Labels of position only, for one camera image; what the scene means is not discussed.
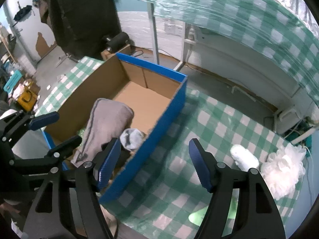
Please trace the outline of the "blue cardboard box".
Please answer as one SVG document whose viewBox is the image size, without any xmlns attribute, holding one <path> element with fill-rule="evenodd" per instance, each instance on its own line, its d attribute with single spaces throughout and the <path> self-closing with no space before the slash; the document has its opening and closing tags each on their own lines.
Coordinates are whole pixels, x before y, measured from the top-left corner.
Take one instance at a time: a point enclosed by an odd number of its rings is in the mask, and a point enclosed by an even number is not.
<svg viewBox="0 0 319 239">
<path fill-rule="evenodd" d="M 102 176 L 100 187 L 104 194 L 100 201 L 106 203 L 121 195 L 179 115 L 186 86 L 186 75 L 123 53 L 104 62 L 84 57 L 51 90 L 37 115 L 59 113 L 59 121 L 47 126 L 45 132 L 62 142 L 89 122 L 99 99 L 123 103 L 132 109 L 131 127 L 146 138 L 112 182 Z"/>
</svg>

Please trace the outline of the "green checkered tablecloth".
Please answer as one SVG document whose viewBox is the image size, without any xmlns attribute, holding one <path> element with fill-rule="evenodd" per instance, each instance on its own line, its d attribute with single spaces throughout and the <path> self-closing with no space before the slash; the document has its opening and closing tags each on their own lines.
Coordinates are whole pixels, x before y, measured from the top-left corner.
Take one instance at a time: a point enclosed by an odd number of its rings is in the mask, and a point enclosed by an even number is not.
<svg viewBox="0 0 319 239">
<path fill-rule="evenodd" d="M 98 202 L 151 238 L 285 238 L 283 211 L 258 169 L 235 166 L 230 149 L 237 144 L 263 162 L 288 143 L 186 87 L 183 109 L 121 195 L 101 203 L 101 189 Z M 108 182 L 135 151 L 121 144 Z"/>
</svg>

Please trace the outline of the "grey sock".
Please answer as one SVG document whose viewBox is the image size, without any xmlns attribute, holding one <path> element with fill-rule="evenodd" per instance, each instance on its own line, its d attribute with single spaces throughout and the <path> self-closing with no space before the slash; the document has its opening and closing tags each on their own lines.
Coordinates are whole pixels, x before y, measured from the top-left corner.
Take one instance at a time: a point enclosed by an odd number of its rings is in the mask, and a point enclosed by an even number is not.
<svg viewBox="0 0 319 239">
<path fill-rule="evenodd" d="M 128 151 L 135 151 L 144 141 L 146 134 L 137 128 L 127 128 L 120 135 L 122 146 Z"/>
</svg>

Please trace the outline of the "white appliance under table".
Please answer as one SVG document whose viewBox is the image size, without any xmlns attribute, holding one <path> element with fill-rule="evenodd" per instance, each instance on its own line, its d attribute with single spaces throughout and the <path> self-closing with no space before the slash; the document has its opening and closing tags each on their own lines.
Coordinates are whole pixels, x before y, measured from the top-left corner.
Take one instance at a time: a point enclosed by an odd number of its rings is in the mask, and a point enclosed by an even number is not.
<svg viewBox="0 0 319 239">
<path fill-rule="evenodd" d="M 274 132 L 283 134 L 303 119 L 303 115 L 295 105 L 274 113 Z"/>
</svg>

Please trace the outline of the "upper green checkered cloth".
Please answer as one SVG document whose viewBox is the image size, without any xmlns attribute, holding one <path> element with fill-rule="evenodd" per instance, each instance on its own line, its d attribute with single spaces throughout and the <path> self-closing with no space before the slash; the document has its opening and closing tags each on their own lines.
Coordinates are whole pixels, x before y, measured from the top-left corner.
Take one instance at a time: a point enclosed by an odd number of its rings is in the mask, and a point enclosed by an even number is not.
<svg viewBox="0 0 319 239">
<path fill-rule="evenodd" d="M 203 27 L 274 62 L 318 102 L 318 39 L 274 0 L 140 0 L 155 15 Z"/>
</svg>

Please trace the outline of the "grey cloth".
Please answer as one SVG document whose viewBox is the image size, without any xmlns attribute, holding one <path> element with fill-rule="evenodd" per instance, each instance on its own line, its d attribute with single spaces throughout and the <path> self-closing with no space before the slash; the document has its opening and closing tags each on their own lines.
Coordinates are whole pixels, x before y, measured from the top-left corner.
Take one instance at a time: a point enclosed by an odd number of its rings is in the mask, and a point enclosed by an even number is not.
<svg viewBox="0 0 319 239">
<path fill-rule="evenodd" d="M 79 167 L 91 161 L 102 150 L 102 146 L 119 138 L 130 126 L 134 111 L 125 103 L 99 98 L 94 102 L 87 126 L 82 138 L 82 145 L 76 150 L 71 163 Z"/>
</svg>

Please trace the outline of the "yellow bag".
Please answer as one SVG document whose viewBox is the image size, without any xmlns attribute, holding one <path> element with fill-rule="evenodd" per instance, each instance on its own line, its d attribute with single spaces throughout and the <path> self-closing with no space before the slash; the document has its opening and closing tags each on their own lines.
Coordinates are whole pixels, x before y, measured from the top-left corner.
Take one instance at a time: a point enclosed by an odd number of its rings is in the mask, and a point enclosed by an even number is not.
<svg viewBox="0 0 319 239">
<path fill-rule="evenodd" d="M 29 88 L 24 87 L 23 92 L 17 99 L 17 102 L 26 112 L 31 112 L 37 102 L 37 98 L 37 94 Z"/>
</svg>

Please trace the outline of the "black speaker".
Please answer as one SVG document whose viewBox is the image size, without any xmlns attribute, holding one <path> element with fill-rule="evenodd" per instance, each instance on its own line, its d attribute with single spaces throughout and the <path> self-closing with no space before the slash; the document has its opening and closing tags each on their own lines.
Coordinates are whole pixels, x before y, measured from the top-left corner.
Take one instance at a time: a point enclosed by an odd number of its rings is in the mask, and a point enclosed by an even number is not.
<svg viewBox="0 0 319 239">
<path fill-rule="evenodd" d="M 116 53 L 119 49 L 129 44 L 130 38 L 126 32 L 120 32 L 114 38 L 110 38 L 106 43 L 106 50 L 110 53 Z"/>
</svg>

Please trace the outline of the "white mesh bath pouf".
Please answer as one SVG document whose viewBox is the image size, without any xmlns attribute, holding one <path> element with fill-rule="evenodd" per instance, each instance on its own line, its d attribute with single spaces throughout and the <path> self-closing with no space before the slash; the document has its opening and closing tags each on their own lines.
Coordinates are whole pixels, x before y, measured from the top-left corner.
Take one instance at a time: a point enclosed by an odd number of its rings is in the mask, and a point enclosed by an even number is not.
<svg viewBox="0 0 319 239">
<path fill-rule="evenodd" d="M 262 164 L 261 175 L 276 201 L 295 191 L 299 179 L 305 175 L 303 159 L 306 153 L 300 145 L 287 144 L 270 153 Z"/>
</svg>

